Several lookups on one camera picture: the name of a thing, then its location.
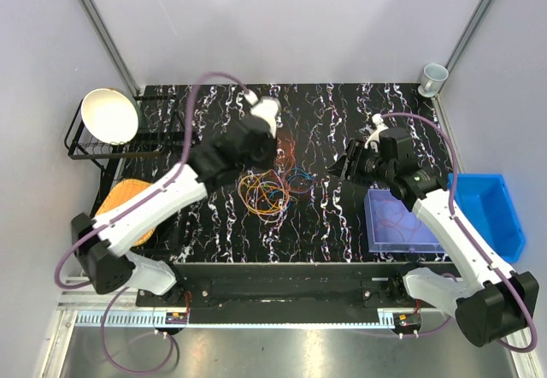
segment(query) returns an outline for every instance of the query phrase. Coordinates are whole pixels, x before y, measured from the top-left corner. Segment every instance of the purple storage bin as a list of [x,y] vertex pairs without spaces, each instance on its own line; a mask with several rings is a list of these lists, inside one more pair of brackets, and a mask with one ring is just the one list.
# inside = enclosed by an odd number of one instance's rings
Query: purple storage bin
[[444,253],[429,228],[389,190],[368,190],[365,220],[370,252]]

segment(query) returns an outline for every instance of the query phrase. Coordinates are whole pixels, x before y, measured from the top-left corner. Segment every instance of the blue storage bin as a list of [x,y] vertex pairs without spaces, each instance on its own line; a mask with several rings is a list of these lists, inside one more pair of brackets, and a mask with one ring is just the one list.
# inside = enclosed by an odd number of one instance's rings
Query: blue storage bin
[[526,239],[500,174],[459,174],[456,202],[492,250],[508,263],[519,260]]
[[389,190],[368,190],[365,220],[370,252],[444,253],[429,228]]

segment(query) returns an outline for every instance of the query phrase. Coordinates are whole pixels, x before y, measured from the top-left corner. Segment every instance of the gray wall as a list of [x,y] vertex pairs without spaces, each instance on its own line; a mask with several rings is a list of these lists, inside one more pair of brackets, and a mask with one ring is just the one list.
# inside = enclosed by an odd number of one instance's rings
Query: gray wall
[[95,0],[140,84],[417,81],[479,0]]
[[547,0],[496,0],[442,93],[468,172],[500,172],[526,233],[518,270],[540,290],[539,355],[547,362]]
[[59,298],[53,268],[70,219],[89,210],[98,169],[66,156],[78,101],[122,87],[77,0],[0,0],[0,365],[36,376]]

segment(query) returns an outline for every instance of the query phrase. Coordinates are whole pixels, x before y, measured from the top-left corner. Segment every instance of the black marble tabletop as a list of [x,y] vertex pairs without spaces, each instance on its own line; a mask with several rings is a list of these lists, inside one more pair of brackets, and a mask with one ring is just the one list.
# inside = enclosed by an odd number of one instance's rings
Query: black marble tabletop
[[[180,110],[184,120],[190,86],[148,86],[144,95],[163,95],[163,102],[143,109],[151,125],[163,112]],[[278,222],[267,224],[250,213],[239,198],[236,182],[209,194],[158,226],[152,238],[136,252],[174,263],[372,262],[439,261],[436,254],[379,254],[368,252],[363,199],[367,188],[342,182],[326,168],[352,138],[365,139],[373,130],[372,115],[412,112],[438,122],[432,102],[421,97],[414,84],[256,85],[260,96],[277,97],[282,104],[279,136],[295,143],[295,165],[314,176],[312,189],[292,203]],[[194,132],[207,140],[242,117],[249,105],[238,86],[203,86],[194,113]],[[176,121],[175,131],[181,129]],[[418,121],[397,119],[415,143],[422,165],[430,165],[444,179],[451,171],[442,140]],[[159,179],[177,161],[166,157],[126,160],[121,176],[146,181]]]

